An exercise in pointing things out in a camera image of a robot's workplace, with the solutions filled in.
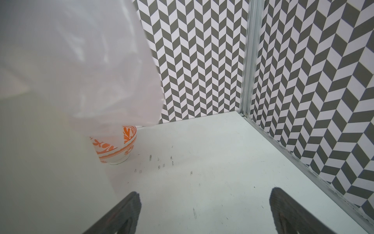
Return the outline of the orange patterned white bowl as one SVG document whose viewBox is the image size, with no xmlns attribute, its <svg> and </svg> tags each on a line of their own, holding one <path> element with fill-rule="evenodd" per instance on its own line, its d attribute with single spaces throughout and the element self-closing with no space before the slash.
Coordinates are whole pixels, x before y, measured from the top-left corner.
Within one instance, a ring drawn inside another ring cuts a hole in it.
<svg viewBox="0 0 374 234">
<path fill-rule="evenodd" d="M 111 165 L 121 164 L 130 157 L 137 140 L 136 126 L 122 126 L 122 136 L 98 139 L 90 137 L 91 143 L 101 163 Z"/>
</svg>

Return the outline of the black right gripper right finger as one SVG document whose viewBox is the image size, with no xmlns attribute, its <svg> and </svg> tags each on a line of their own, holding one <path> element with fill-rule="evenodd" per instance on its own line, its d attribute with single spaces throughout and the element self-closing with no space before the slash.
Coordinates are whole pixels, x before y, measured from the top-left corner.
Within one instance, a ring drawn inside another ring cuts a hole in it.
<svg viewBox="0 0 374 234">
<path fill-rule="evenodd" d="M 308 210 L 279 187 L 272 189 L 270 208 L 279 234 L 333 234 Z"/>
</svg>

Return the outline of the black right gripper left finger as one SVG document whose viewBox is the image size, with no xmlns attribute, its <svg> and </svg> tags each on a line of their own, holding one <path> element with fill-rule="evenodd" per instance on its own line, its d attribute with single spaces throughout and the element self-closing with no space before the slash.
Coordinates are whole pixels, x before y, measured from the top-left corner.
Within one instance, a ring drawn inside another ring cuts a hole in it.
<svg viewBox="0 0 374 234">
<path fill-rule="evenodd" d="M 84 234 L 134 234 L 141 212 L 139 193 L 133 191 Z"/>
</svg>

